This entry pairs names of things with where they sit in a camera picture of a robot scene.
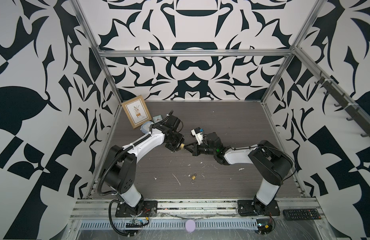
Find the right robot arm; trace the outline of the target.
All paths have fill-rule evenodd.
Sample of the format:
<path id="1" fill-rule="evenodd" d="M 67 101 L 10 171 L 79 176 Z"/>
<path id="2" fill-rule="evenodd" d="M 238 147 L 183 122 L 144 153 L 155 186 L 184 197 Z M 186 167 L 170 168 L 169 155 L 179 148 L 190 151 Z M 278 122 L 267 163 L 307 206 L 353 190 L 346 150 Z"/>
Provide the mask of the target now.
<path id="1" fill-rule="evenodd" d="M 293 160 L 269 141 L 250 147 L 226 147 L 216 133 L 193 134 L 196 141 L 184 145 L 193 156 L 211 155 L 221 165 L 253 164 L 263 177 L 254 198 L 256 205 L 265 207 L 275 199 L 279 188 L 294 167 Z"/>

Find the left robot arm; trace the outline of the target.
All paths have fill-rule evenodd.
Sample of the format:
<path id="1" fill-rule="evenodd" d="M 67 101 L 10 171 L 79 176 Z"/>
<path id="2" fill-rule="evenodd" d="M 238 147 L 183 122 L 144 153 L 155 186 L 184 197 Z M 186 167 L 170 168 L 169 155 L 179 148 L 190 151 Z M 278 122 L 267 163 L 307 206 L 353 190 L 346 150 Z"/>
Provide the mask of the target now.
<path id="1" fill-rule="evenodd" d="M 120 236 L 132 237 L 138 231 L 122 231 L 116 227 L 112 216 L 113 204 L 116 203 L 127 216 L 137 217 L 143 213 L 144 197 L 134 185 L 138 162 L 162 144 L 175 152 L 184 142 L 184 136 L 178 128 L 184 124 L 173 116 L 173 112 L 170 111 L 163 120 L 151 123 L 148 132 L 136 141 L 123 147 L 111 147 L 106 156 L 97 183 L 97 194 L 116 197 L 109 203 L 108 217 L 112 229 Z"/>

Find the green square alarm clock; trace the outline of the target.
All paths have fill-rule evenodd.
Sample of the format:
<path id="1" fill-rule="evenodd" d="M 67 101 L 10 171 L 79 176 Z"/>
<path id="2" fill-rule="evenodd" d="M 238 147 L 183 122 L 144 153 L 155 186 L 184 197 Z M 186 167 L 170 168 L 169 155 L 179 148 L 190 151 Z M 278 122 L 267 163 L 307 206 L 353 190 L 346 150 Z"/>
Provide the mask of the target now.
<path id="1" fill-rule="evenodd" d="M 161 115 L 157 115 L 153 117 L 153 122 L 154 123 L 159 123 L 163 120 L 163 117 Z"/>

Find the blue square alarm clock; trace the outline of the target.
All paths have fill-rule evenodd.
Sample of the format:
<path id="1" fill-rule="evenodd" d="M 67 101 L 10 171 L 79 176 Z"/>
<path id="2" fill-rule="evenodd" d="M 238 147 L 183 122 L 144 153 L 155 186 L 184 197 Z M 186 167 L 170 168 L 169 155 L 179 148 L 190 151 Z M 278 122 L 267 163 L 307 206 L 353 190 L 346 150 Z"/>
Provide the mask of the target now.
<path id="1" fill-rule="evenodd" d="M 151 132 L 151 126 L 153 125 L 154 123 L 151 122 L 151 121 L 148 121 L 148 122 L 145 122 L 144 124 L 141 125 L 140 127 L 140 130 L 141 132 L 145 135 L 149 132 Z"/>

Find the purple round lid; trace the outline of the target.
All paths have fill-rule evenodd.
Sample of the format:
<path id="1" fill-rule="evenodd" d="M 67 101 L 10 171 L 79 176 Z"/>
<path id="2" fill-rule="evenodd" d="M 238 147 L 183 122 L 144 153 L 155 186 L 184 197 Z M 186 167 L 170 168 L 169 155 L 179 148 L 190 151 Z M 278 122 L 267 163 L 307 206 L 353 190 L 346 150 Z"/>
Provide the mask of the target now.
<path id="1" fill-rule="evenodd" d="M 195 220 L 187 220 L 185 223 L 185 228 L 188 233 L 193 233 L 196 230 L 196 222 Z"/>

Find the left circuit board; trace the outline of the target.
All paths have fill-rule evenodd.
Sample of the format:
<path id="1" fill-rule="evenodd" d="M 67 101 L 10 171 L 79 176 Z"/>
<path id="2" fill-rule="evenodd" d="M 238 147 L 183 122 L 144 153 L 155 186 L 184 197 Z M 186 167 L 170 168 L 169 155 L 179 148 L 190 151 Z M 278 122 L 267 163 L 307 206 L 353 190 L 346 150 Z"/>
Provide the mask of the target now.
<path id="1" fill-rule="evenodd" d="M 143 228 L 150 223 L 149 218 L 146 218 L 146 221 L 143 220 L 132 220 L 131 223 L 126 223 L 126 228 Z"/>

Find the circuit board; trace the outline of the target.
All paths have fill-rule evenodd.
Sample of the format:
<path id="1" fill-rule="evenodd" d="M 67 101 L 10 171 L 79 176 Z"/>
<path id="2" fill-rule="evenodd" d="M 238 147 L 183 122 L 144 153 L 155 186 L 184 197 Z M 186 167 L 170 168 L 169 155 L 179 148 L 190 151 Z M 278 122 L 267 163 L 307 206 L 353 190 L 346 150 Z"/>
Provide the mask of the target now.
<path id="1" fill-rule="evenodd" d="M 149 218 L 146 218 L 146 221 L 143 220 L 132 220 L 131 223 L 126 223 L 126 228 L 143 228 L 150 223 Z"/>
<path id="2" fill-rule="evenodd" d="M 259 235 L 268 235 L 275 229 L 275 222 L 272 219 L 257 219 L 257 230 Z"/>

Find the right circuit board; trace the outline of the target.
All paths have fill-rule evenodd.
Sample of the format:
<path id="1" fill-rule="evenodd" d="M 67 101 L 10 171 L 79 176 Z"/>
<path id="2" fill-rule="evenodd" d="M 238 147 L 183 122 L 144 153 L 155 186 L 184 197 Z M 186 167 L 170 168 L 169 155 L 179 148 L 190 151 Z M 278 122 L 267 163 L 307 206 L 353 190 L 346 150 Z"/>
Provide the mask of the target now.
<path id="1" fill-rule="evenodd" d="M 257 219 L 257 230 L 259 235 L 268 235 L 275 229 L 275 222 L 272 219 Z"/>

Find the black remote control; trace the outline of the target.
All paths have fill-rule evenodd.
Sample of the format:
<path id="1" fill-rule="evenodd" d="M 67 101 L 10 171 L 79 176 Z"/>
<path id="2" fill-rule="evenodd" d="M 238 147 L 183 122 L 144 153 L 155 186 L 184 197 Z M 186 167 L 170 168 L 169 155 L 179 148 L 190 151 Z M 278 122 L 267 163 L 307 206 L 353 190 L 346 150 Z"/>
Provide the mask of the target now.
<path id="1" fill-rule="evenodd" d="M 288 221 L 321 220 L 317 209 L 289 209 L 283 210 L 284 218 Z"/>

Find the black coat hook rack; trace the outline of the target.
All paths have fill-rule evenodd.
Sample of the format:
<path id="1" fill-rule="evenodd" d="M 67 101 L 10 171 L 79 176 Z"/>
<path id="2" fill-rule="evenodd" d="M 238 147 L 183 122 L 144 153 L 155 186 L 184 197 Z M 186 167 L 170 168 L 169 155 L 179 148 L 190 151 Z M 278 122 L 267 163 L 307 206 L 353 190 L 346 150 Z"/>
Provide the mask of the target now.
<path id="1" fill-rule="evenodd" d="M 321 85 L 326 90 L 325 96 L 334 98 L 337 102 L 334 104 L 336 108 L 346 111 L 349 115 L 348 122 L 354 121 L 363 130 L 363 133 L 360 134 L 362 138 L 370 139 L 370 115 L 358 103 L 332 79 L 321 76 L 315 85 Z"/>

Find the wooden picture frame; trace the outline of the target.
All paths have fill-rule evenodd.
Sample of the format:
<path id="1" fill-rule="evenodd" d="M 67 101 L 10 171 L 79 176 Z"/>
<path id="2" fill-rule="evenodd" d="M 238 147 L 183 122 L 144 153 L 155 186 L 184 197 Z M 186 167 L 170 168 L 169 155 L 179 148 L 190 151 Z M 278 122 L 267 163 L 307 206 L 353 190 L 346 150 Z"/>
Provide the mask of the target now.
<path id="1" fill-rule="evenodd" d="M 126 113 L 133 129 L 151 121 L 152 117 L 147 108 L 143 96 L 137 96 L 122 103 L 122 108 Z"/>

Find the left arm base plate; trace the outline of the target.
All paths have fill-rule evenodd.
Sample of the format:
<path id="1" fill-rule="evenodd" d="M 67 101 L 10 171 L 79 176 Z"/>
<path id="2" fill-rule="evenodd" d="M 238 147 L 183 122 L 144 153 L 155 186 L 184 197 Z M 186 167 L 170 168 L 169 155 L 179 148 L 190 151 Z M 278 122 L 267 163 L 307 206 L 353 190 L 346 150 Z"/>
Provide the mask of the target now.
<path id="1" fill-rule="evenodd" d="M 118 203 L 115 216 L 116 218 L 149 217 L 156 213 L 157 207 L 157 201 L 140 201 L 135 207 L 126 203 Z"/>

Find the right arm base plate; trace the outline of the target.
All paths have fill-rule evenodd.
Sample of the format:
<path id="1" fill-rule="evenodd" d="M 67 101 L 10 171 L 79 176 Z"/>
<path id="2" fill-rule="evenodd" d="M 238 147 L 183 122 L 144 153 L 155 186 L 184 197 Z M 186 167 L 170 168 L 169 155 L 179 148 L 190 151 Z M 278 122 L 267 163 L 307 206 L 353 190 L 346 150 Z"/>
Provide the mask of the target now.
<path id="1" fill-rule="evenodd" d="M 276 200 L 272 200 L 268 205 L 263 204 L 257 199 L 238 200 L 238 214 L 242 217 L 249 216 L 280 216 L 281 211 Z"/>

